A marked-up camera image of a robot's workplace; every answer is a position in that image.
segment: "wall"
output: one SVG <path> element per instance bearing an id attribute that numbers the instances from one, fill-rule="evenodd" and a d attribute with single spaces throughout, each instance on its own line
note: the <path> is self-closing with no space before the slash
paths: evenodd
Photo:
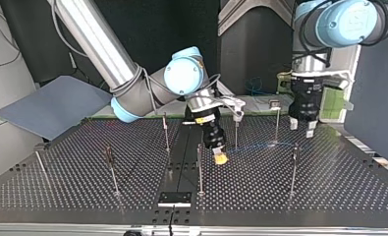
<path id="1" fill-rule="evenodd" d="M 7 24 L 0 19 L 0 28 L 10 38 Z M 0 34 L 0 64 L 11 61 L 17 52 Z M 23 58 L 0 67 L 0 108 L 35 91 Z M 28 157 L 41 138 L 0 120 L 0 174 Z"/>
<path id="2" fill-rule="evenodd" d="M 345 129 L 388 159 L 388 40 L 360 53 Z"/>

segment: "metal frame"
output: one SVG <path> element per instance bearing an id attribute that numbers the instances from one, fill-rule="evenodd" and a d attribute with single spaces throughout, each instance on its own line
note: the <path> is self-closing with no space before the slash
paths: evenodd
<path id="1" fill-rule="evenodd" d="M 221 36 L 247 11 L 255 7 L 272 9 L 283 21 L 291 25 L 292 7 L 286 0 L 230 0 L 218 16 L 218 36 Z"/>

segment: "small bracket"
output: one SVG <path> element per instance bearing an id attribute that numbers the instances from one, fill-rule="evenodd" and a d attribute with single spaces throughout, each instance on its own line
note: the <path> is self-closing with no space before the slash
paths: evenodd
<path id="1" fill-rule="evenodd" d="M 159 207 L 191 207 L 191 192 L 163 192 L 160 194 Z"/>

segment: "white cable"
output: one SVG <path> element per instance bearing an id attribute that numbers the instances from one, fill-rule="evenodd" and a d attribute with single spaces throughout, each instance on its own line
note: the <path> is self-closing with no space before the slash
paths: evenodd
<path id="1" fill-rule="evenodd" d="M 69 44 L 69 42 L 62 35 L 61 31 L 59 30 L 58 21 L 56 20 L 55 9 L 56 9 L 56 0 L 53 0 L 52 6 L 51 6 L 52 20 L 53 20 L 53 25 L 55 25 L 55 30 L 58 33 L 59 37 L 62 39 L 62 41 L 65 43 L 65 45 L 68 46 L 71 50 L 73 50 L 77 54 L 81 55 L 82 57 L 88 57 L 86 54 L 84 54 L 83 52 L 79 52 L 77 49 L 75 49 L 75 47 L 73 47 L 71 44 Z"/>

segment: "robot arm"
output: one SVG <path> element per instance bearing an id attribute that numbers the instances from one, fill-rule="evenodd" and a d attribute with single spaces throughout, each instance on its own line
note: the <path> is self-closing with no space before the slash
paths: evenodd
<path id="1" fill-rule="evenodd" d="M 289 116 L 292 130 L 298 129 L 299 121 L 307 121 L 306 137 L 311 138 L 323 86 L 337 77 L 326 70 L 332 48 L 371 46 L 388 38 L 388 1 L 306 1 L 297 8 L 294 25 L 291 89 L 295 100 Z"/>
<path id="2" fill-rule="evenodd" d="M 196 47 L 173 54 L 166 67 L 149 76 L 132 60 L 92 0 L 49 3 L 111 88 L 111 106 L 120 120 L 136 121 L 184 96 L 196 123 L 202 127 L 205 146 L 217 155 L 224 153 L 226 138 L 219 126 L 218 107 L 226 105 L 235 110 L 235 121 L 240 122 L 245 103 L 234 97 L 219 97 L 212 86 L 216 81 L 208 78 Z"/>

